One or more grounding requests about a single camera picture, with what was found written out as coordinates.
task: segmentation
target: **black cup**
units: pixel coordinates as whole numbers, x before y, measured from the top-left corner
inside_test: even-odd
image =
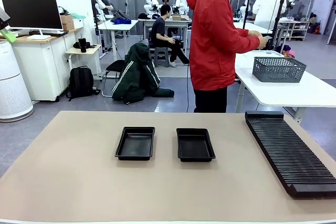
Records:
[[[78,38],[79,48],[81,52],[86,52],[86,39],[85,38]]]

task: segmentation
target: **white coat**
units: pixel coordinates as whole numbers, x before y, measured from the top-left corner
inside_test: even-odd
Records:
[[[253,6],[253,13],[256,14],[255,25],[265,29],[273,30],[275,18],[277,17],[280,0],[256,0]],[[281,13],[287,8],[287,1],[283,3]]]

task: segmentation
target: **black tray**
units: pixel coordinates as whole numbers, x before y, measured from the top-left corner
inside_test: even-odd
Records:
[[[153,156],[154,132],[154,127],[125,127],[115,156],[120,160],[149,160]]]
[[[216,158],[207,129],[176,129],[182,162],[211,162]]]
[[[336,178],[286,123],[281,112],[246,112],[253,136],[293,198],[336,196]]]

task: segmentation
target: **hand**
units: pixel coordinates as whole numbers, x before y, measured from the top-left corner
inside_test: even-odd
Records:
[[[248,31],[248,37],[256,36],[256,37],[261,37],[263,36],[260,32],[258,31]]]
[[[259,47],[257,49],[264,49],[266,47],[268,39],[266,39],[263,36],[259,36],[258,38],[259,38],[260,43],[259,43]]]
[[[173,38],[169,38],[167,41],[168,41],[170,44],[175,44],[175,39],[173,39]]]

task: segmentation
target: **sneaker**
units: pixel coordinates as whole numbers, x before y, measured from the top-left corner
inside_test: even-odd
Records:
[[[175,61],[170,62],[170,66],[172,66],[173,68],[177,68],[177,64],[175,63]]]

